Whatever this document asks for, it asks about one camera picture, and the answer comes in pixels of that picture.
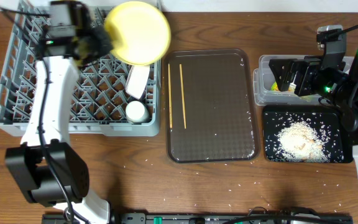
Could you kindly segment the yellow round plate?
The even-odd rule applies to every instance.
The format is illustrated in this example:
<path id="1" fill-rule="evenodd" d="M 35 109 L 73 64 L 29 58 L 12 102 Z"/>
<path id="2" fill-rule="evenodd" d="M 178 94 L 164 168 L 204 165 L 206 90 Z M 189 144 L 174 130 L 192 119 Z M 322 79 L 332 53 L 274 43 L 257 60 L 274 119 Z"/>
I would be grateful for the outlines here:
<path id="1" fill-rule="evenodd" d="M 111 39 L 111 53 L 130 65 L 153 64 L 170 46 L 167 18 L 146 2 L 129 1 L 114 7 L 105 18 L 104 29 Z"/>

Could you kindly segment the white shallow bowl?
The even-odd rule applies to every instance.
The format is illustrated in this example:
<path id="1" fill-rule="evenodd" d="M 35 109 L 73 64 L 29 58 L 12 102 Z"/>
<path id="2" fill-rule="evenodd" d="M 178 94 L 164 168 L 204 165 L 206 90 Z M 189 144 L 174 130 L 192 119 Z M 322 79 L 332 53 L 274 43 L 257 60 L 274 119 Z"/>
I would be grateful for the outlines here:
<path id="1" fill-rule="evenodd" d="M 129 70 L 125 91 L 135 99 L 141 99 L 149 79 L 150 66 L 133 65 Z"/>

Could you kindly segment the white plastic cup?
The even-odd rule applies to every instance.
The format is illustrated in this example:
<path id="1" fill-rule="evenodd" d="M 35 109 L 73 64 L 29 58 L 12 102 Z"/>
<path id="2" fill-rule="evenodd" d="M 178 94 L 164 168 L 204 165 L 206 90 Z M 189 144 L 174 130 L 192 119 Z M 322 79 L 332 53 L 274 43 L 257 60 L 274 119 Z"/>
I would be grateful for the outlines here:
<path id="1" fill-rule="evenodd" d="M 126 118 L 132 123 L 144 123 L 149 119 L 149 111 L 139 101 L 132 101 L 126 106 Z"/>

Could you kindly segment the wooden chopstick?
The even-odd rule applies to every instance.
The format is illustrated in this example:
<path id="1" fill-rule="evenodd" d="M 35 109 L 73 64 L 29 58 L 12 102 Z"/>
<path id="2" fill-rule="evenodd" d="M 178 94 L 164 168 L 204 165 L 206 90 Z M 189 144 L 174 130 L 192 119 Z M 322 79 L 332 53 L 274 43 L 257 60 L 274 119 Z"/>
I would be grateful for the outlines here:
<path id="1" fill-rule="evenodd" d="M 172 84 L 171 84 L 171 70 L 170 64 L 168 63 L 168 109 L 169 109 L 169 127 L 173 128 L 173 118 L 172 118 Z"/>
<path id="2" fill-rule="evenodd" d="M 183 113 L 183 125 L 186 129 L 186 108 L 185 108 L 185 94 L 184 94 L 184 83 L 183 83 L 183 67 L 182 64 L 179 64 L 180 69 L 180 85 L 181 85 L 181 103 L 182 103 L 182 113 Z"/>

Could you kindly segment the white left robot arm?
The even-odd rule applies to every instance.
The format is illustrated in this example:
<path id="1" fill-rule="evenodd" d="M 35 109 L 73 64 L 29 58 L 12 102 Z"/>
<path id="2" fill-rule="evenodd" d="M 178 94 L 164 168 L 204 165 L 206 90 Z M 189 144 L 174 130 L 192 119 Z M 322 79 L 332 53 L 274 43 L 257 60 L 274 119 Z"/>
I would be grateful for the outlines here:
<path id="1" fill-rule="evenodd" d="M 111 41 L 101 26 L 67 36 L 54 31 L 45 30 L 36 48 L 30 120 L 5 163 L 28 203 L 61 210 L 64 223 L 110 223 L 109 202 L 91 190 L 88 166 L 71 147 L 69 121 L 79 68 L 108 54 Z"/>

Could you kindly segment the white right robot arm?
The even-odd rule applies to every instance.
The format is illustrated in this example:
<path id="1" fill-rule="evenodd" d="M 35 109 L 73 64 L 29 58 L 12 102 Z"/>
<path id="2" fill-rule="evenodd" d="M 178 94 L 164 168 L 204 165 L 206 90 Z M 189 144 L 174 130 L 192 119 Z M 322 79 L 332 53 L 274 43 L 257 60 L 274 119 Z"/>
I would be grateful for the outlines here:
<path id="1" fill-rule="evenodd" d="M 320 57 L 275 58 L 268 65 L 280 91 L 294 83 L 297 96 L 319 95 L 339 111 L 358 176 L 358 49 L 348 72 L 343 70 L 344 52 L 326 49 Z"/>

